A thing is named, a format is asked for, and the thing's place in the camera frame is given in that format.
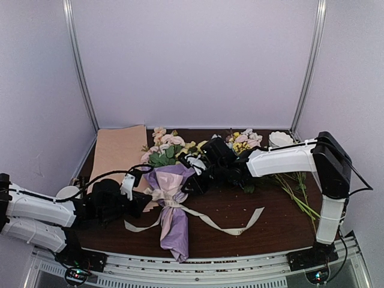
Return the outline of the purple pink wrapping paper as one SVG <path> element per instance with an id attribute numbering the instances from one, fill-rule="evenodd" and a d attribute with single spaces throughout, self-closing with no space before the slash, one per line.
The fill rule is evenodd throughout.
<path id="1" fill-rule="evenodd" d="M 189 257 L 188 217 L 184 210 L 175 205 L 187 199 L 188 195 L 181 188 L 194 173 L 192 168 L 176 164 L 155 168 L 144 175 L 152 189 L 153 201 L 163 207 L 160 214 L 160 247 L 169 250 L 180 263 Z"/>

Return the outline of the beige ribbon strip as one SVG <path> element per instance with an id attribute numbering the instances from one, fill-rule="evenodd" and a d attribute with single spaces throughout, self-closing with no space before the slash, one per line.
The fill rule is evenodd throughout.
<path id="1" fill-rule="evenodd" d="M 238 235 L 241 235 L 244 231 L 248 230 L 250 227 L 252 227 L 255 224 L 255 222 L 259 219 L 261 213 L 264 210 L 264 207 L 255 209 L 245 227 L 222 229 L 214 221 L 212 221 L 207 215 L 199 213 L 195 210 L 189 209 L 188 207 L 182 205 L 182 202 L 187 198 L 187 195 L 176 189 L 177 188 L 174 188 L 169 191 L 163 191 L 159 189 L 152 190 L 150 188 L 145 189 L 143 193 L 152 196 L 151 202 L 160 201 L 162 204 L 164 204 L 162 212 L 160 213 L 156 222 L 154 222 L 149 227 L 136 227 L 130 224 L 129 222 L 124 221 L 125 228 L 128 231 L 139 233 L 160 224 L 162 226 L 160 239 L 164 239 L 170 233 L 171 229 L 175 227 L 175 225 L 172 224 L 172 221 L 176 219 L 176 212 L 183 211 L 184 218 L 186 218 L 185 213 L 189 213 L 195 217 L 199 217 L 204 223 L 206 223 L 207 225 L 209 225 L 214 229 L 217 229 L 221 232 L 224 232 L 232 236 L 238 236 Z"/>

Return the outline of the yellow rose stem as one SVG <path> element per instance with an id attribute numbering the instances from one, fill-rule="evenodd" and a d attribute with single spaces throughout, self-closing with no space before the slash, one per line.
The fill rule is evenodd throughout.
<path id="1" fill-rule="evenodd" d="M 202 156 L 203 151 L 202 151 L 202 146 L 206 144 L 208 141 L 203 140 L 199 143 L 196 143 L 195 141 L 186 143 L 186 145 L 181 149 L 180 153 L 185 153 L 185 154 L 191 154 L 192 156 Z"/>

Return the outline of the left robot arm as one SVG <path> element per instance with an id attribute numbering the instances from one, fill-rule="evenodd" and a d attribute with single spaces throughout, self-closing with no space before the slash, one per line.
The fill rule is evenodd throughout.
<path id="1" fill-rule="evenodd" d="M 74 194 L 58 198 L 26 190 L 3 173 L 1 234 L 62 254 L 73 266 L 81 266 L 86 253 L 76 231 L 92 224 L 105 226 L 124 215 L 140 217 L 152 200 L 134 190 L 141 176 L 138 170 L 127 172 L 119 184 L 105 173 L 82 188 L 70 186 Z"/>

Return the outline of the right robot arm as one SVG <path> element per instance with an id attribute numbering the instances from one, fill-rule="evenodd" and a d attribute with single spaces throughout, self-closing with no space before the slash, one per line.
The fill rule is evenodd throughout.
<path id="1" fill-rule="evenodd" d="M 347 152 L 327 131 L 303 142 L 282 146 L 244 146 L 229 144 L 220 137 L 203 143 L 198 154 L 181 152 L 177 160 L 195 173 L 187 179 L 182 190 L 203 194 L 213 181 L 227 180 L 247 187 L 252 179 L 273 178 L 291 195 L 293 201 L 306 212 L 314 226 L 316 245 L 309 249 L 308 260 L 319 265 L 331 254 L 350 197 L 352 160 Z M 309 206 L 305 176 L 319 177 L 322 208 L 316 214 Z"/>

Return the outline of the blue hydrangea flower stem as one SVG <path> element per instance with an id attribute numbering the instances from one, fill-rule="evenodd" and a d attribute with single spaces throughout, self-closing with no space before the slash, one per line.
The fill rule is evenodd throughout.
<path id="1" fill-rule="evenodd" d="M 211 140 L 214 142 L 224 142 L 224 139 L 222 138 L 222 136 L 220 134 L 214 134 L 211 137 Z"/>

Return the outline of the beige wrapping paper stack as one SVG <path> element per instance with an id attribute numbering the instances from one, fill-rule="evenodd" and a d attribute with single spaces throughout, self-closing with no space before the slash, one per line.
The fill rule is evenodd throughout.
<path id="1" fill-rule="evenodd" d="M 113 170 L 129 170 L 140 164 L 146 146 L 144 125 L 121 129 L 100 129 L 97 134 L 91 179 Z"/>

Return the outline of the small yellow flower spray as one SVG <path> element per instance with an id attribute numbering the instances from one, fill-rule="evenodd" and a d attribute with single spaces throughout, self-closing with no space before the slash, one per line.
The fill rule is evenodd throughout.
<path id="1" fill-rule="evenodd" d="M 264 147 L 255 147 L 250 150 L 242 151 L 235 154 L 240 158 L 240 156 L 245 158 L 246 152 L 270 152 L 270 146 Z M 280 187 L 285 193 L 287 193 L 291 200 L 298 206 L 298 208 L 305 214 L 304 206 L 302 202 L 304 201 L 302 194 L 297 191 L 298 183 L 294 178 L 295 172 L 284 172 L 284 173 L 273 173 L 271 175 L 262 176 L 261 178 L 252 178 L 247 180 L 239 181 L 238 185 L 243 189 L 247 194 L 252 194 L 256 191 L 256 188 L 277 186 Z M 319 213 L 311 208 L 316 214 L 316 219 L 320 217 Z"/>

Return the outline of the white fluted dish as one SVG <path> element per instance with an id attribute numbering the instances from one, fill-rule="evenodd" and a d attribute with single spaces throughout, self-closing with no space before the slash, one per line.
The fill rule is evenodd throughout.
<path id="1" fill-rule="evenodd" d="M 269 145 L 272 148 L 279 148 L 294 144 L 294 139 L 285 132 L 274 131 L 269 135 Z"/>

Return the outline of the front aluminium rail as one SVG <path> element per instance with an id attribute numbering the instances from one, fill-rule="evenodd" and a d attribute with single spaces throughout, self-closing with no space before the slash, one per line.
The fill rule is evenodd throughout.
<path id="1" fill-rule="evenodd" d="M 293 271 L 286 252 L 221 258 L 195 258 L 185 263 L 161 257 L 109 253 L 102 272 L 93 272 L 84 287 L 316 287 L 311 276 L 325 271 L 325 287 L 371 287 L 354 236 L 335 243 L 338 260 Z"/>

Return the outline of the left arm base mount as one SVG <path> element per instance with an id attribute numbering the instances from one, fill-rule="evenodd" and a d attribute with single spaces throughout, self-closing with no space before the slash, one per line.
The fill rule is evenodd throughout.
<path id="1" fill-rule="evenodd" d="M 65 269 L 64 280 L 73 287 L 85 284 L 94 272 L 103 272 L 107 262 L 105 253 L 89 250 L 82 250 L 79 254 L 70 251 L 52 254 Z"/>

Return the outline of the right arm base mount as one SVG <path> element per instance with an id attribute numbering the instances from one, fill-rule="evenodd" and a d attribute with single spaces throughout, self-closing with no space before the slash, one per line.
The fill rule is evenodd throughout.
<path id="1" fill-rule="evenodd" d="M 315 248 L 293 251 L 287 254 L 290 271 L 304 271 L 311 284 L 325 284 L 331 277 L 329 264 L 338 260 L 335 251 L 330 253 Z"/>

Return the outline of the left aluminium frame post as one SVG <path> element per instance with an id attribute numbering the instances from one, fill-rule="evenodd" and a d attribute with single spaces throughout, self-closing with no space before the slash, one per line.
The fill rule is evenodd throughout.
<path id="1" fill-rule="evenodd" d="M 69 39 L 71 43 L 71 51 L 73 54 L 76 76 L 77 76 L 77 80 L 80 87 L 80 92 L 85 104 L 85 109 L 92 123 L 92 127 L 95 133 L 98 133 L 100 126 L 97 121 L 94 105 L 92 103 L 91 95 L 89 93 L 89 88 L 86 82 L 85 71 L 83 68 L 83 63 L 82 63 L 80 49 L 79 49 L 79 42 L 77 39 L 76 24 L 74 21 L 74 14 L 73 14 L 73 4 L 71 0 L 63 0 L 62 4 L 64 9 L 65 22 L 67 25 Z"/>

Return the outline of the aluminium frame post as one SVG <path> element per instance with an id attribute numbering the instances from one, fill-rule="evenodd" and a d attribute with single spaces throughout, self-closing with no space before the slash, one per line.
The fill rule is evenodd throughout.
<path id="1" fill-rule="evenodd" d="M 80 92 L 85 104 L 85 109 L 92 123 L 92 127 L 95 133 L 98 133 L 100 126 L 97 121 L 94 105 L 92 103 L 91 95 L 89 93 L 89 88 L 86 82 L 85 71 L 83 68 L 83 63 L 82 63 L 80 49 L 79 49 L 79 42 L 77 39 L 76 24 L 74 21 L 74 14 L 73 14 L 73 4 L 71 0 L 63 0 L 62 4 L 64 9 L 65 22 L 67 25 L 69 39 L 71 43 L 71 51 L 73 54 L 76 76 L 77 76 L 77 80 L 80 87 Z"/>
<path id="2" fill-rule="evenodd" d="M 323 31 L 325 27 L 325 20 L 326 20 L 326 7 L 327 7 L 326 0 L 318 0 L 316 18 L 315 18 L 314 29 L 313 29 L 313 37 L 311 41 L 307 67 L 305 70 L 304 79 L 301 86 L 298 104 L 297 104 L 293 121 L 290 127 L 290 132 L 294 135 L 294 137 L 298 137 L 299 122 L 300 122 L 302 113 L 304 111 L 305 102 L 309 95 L 311 81 L 313 79 L 314 70 L 316 67 L 316 61 L 320 51 L 320 46 L 323 38 Z"/>

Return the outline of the right aluminium frame post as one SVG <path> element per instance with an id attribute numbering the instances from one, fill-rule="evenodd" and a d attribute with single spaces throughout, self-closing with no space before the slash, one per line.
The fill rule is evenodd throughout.
<path id="1" fill-rule="evenodd" d="M 311 41 L 307 67 L 305 70 L 304 79 L 301 86 L 298 104 L 297 104 L 293 121 L 290 127 L 290 132 L 294 135 L 294 137 L 298 137 L 299 122 L 300 122 L 302 113 L 304 111 L 305 102 L 309 95 L 311 81 L 313 79 L 314 70 L 316 67 L 316 61 L 320 51 L 320 46 L 323 38 L 323 31 L 325 27 L 325 20 L 326 20 L 326 7 L 327 7 L 326 0 L 318 0 L 316 18 L 315 18 L 314 29 L 313 29 L 313 37 Z"/>

